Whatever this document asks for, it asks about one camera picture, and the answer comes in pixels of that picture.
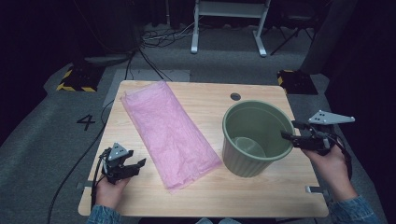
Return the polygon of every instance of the table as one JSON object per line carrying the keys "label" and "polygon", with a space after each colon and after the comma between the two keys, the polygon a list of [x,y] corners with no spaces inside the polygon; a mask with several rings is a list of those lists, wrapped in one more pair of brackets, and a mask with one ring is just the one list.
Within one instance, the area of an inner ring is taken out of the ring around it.
{"label": "table", "polygon": [[[122,81],[110,112],[104,135],[92,165],[92,180],[98,156],[118,142],[134,150],[125,164],[147,158],[146,166],[134,176],[124,191],[118,210],[134,217],[326,217],[328,209],[322,194],[305,192],[305,186],[318,186],[313,167],[300,149],[294,149],[275,161],[263,173],[244,178],[220,168],[198,179],[175,194],[170,194],[160,179],[135,126],[124,110],[120,97],[127,90],[142,88],[152,82]],[[226,110],[241,100],[257,99],[276,105],[290,119],[293,114],[288,99],[278,86],[168,82],[177,99],[209,144],[221,157],[223,133],[221,122]],[[90,213],[91,189],[85,188],[78,211]]]}
{"label": "table", "polygon": [[270,3],[271,0],[265,0],[264,4],[206,2],[195,0],[194,31],[192,34],[191,53],[198,52],[199,16],[244,17],[260,18],[259,30],[253,31],[253,35],[260,55],[265,57],[267,53],[264,45],[262,44],[261,34]]}

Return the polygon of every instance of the white metal frame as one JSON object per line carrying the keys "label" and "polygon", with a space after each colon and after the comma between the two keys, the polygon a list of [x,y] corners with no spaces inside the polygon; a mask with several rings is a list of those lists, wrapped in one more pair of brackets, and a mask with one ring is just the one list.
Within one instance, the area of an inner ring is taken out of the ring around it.
{"label": "white metal frame", "polygon": [[262,57],[267,55],[264,45],[262,44],[262,27],[267,17],[268,8],[271,0],[266,0],[264,4],[249,3],[228,3],[228,2],[206,2],[195,0],[194,11],[194,32],[192,34],[191,53],[198,52],[198,35],[199,35],[199,16],[222,16],[222,17],[244,17],[260,18],[259,29],[253,31],[257,48]]}

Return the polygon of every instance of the plastic bag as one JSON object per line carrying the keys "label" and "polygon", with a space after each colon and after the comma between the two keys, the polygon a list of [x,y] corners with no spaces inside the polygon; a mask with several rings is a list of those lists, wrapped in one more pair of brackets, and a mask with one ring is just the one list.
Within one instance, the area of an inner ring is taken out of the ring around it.
{"label": "plastic bag", "polygon": [[221,165],[166,82],[127,91],[121,101],[171,193]]}

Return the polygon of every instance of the blue sleeve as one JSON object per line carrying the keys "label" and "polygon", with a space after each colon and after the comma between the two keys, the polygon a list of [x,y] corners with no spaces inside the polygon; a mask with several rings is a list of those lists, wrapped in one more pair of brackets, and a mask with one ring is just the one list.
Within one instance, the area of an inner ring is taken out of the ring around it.
{"label": "blue sleeve", "polygon": [[102,205],[94,205],[87,224],[121,224],[121,216],[115,210]]}
{"label": "blue sleeve", "polygon": [[337,224],[381,223],[367,201],[357,198],[332,203],[330,205],[332,220]]}

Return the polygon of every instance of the black and yellow striped base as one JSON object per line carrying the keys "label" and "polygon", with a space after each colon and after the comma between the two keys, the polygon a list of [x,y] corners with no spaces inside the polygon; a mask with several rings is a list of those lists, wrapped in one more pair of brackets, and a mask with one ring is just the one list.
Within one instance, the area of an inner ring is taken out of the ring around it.
{"label": "black and yellow striped base", "polygon": [[104,67],[90,67],[85,70],[70,67],[64,74],[57,91],[97,91],[105,71]]}

